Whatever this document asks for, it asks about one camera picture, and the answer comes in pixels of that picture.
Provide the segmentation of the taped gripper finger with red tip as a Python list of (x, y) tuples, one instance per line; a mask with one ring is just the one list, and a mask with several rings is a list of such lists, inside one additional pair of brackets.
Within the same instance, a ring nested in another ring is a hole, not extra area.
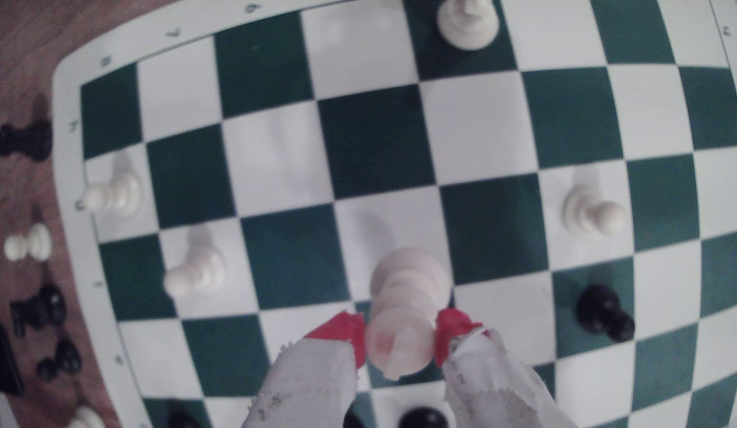
[(336, 314), (283, 348), (244, 427), (342, 427), (365, 358), (363, 315)]
[(576, 427), (495, 328), (457, 308), (436, 318), (435, 364), (457, 427)]

